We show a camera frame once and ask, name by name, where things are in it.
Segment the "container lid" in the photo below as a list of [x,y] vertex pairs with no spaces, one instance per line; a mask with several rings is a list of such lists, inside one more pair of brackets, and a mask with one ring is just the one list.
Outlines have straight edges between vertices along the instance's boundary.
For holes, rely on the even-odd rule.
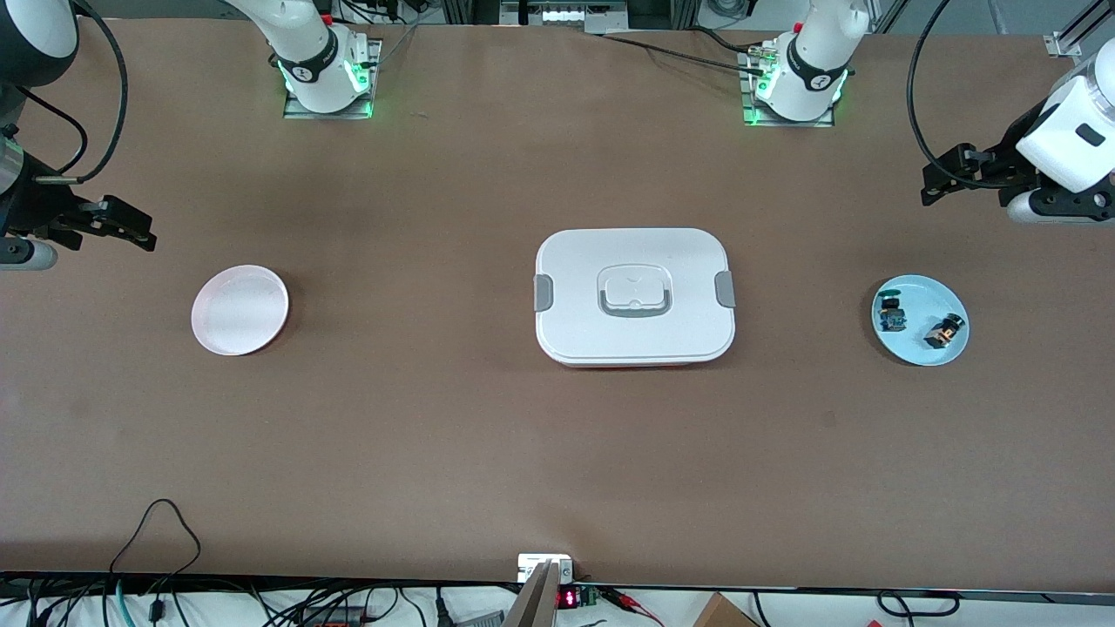
[[707,361],[735,337],[728,255],[699,229],[561,231],[539,249],[535,330],[568,365]]

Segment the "light blue plate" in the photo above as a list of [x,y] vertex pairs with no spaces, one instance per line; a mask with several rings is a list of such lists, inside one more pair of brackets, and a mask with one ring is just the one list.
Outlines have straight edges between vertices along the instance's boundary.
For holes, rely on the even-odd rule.
[[[899,306],[906,315],[904,331],[883,331],[879,322],[879,309],[882,305],[879,292],[883,290],[902,291],[899,295]],[[960,316],[964,326],[960,327],[949,346],[940,349],[929,346],[925,335],[949,314]],[[871,301],[871,328],[875,329],[879,341],[899,359],[919,366],[943,366],[959,357],[968,346],[971,325],[968,311],[957,295],[941,282],[921,274],[894,277],[879,288]]]

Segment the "white plate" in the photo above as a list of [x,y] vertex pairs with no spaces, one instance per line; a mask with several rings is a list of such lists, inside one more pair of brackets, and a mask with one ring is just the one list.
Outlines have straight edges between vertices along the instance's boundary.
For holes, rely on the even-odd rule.
[[[879,321],[881,301],[879,292],[901,290],[899,307],[905,311],[906,328],[903,331],[884,331]],[[949,314],[960,316],[964,326],[944,348],[933,348],[925,343],[925,335]],[[875,329],[879,341],[899,359],[919,366],[942,366],[956,359],[968,346],[971,320],[957,295],[940,281],[921,274],[903,274],[883,283],[871,300],[871,328]]]
[[197,341],[213,353],[248,355],[279,335],[289,310],[290,296],[278,274],[259,266],[236,266],[197,292],[190,322]]

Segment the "white bracket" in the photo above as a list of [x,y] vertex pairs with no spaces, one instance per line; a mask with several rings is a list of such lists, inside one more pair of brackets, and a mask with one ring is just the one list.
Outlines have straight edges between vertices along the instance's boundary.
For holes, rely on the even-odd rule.
[[573,558],[565,553],[518,553],[518,576],[516,580],[520,583],[525,583],[530,579],[531,573],[534,572],[534,568],[547,561],[558,562],[559,575],[561,575],[561,583],[563,586],[573,582]]

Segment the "brown table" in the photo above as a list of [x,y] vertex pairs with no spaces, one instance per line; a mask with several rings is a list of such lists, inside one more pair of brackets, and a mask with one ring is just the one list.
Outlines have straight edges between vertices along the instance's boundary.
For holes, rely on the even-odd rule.
[[[1014,224],[989,192],[921,208],[910,38],[864,41],[821,131],[746,127],[730,73],[560,28],[421,27],[374,119],[289,122],[250,23],[113,27],[132,105],[85,191],[154,215],[158,250],[90,239],[0,276],[0,567],[103,569],[171,496],[198,572],[506,579],[561,550],[612,581],[1115,591],[1115,240]],[[117,83],[83,35],[41,94],[96,154]],[[1065,67],[1036,38],[934,38],[931,145],[997,142]],[[36,107],[21,126],[72,149]],[[539,244],[630,225],[724,242],[723,358],[574,370],[537,347]],[[293,316],[217,357],[190,307],[240,263],[277,270]],[[948,367],[870,331],[905,272],[972,316]],[[144,541],[124,568],[188,552],[167,512]]]

